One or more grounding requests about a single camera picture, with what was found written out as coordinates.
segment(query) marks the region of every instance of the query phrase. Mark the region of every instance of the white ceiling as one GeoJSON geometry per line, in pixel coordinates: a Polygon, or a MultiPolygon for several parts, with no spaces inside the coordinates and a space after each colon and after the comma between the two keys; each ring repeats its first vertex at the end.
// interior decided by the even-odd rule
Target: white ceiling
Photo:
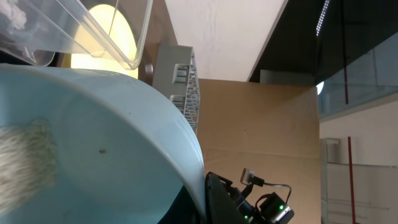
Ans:
{"type": "Polygon", "coordinates": [[[195,50],[199,78],[242,82],[286,2],[166,0],[178,44],[195,50]]]}

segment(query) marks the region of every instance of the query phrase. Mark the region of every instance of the light blue bowl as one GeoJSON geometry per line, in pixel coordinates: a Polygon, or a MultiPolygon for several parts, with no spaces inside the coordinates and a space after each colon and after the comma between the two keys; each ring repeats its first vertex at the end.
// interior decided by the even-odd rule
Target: light blue bowl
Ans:
{"type": "Polygon", "coordinates": [[[0,65],[0,125],[33,119],[50,124],[56,184],[0,223],[157,223],[183,184],[205,216],[195,133],[145,83],[113,72],[0,65]]]}

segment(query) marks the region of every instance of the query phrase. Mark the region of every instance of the clear plastic container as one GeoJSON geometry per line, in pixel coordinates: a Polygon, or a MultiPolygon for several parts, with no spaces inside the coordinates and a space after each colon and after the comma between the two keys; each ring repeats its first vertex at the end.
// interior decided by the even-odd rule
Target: clear plastic container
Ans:
{"type": "Polygon", "coordinates": [[[0,0],[0,48],[34,65],[45,65],[53,52],[62,52],[113,59],[134,70],[141,60],[151,8],[152,0],[0,0]],[[126,18],[137,47],[133,55],[110,37],[119,32],[114,17],[104,26],[90,14],[100,4],[126,18]]]}

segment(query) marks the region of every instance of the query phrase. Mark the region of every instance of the white wall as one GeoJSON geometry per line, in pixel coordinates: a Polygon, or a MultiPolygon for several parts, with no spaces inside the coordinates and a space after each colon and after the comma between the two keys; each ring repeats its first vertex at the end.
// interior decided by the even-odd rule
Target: white wall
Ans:
{"type": "Polygon", "coordinates": [[[286,2],[166,0],[178,44],[195,49],[199,78],[242,82],[286,2]]]}
{"type": "Polygon", "coordinates": [[[358,164],[398,166],[398,101],[320,123],[321,138],[348,136],[358,164]]]}

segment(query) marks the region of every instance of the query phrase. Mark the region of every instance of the brown cardboard box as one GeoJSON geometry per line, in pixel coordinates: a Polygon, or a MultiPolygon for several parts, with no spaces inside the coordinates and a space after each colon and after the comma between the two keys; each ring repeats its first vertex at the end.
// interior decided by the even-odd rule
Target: brown cardboard box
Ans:
{"type": "MultiPolygon", "coordinates": [[[[243,168],[266,182],[289,184],[294,223],[320,223],[320,158],[315,88],[200,80],[198,139],[206,172],[239,183],[243,168]]],[[[263,194],[287,190],[255,187],[263,194]]]]}

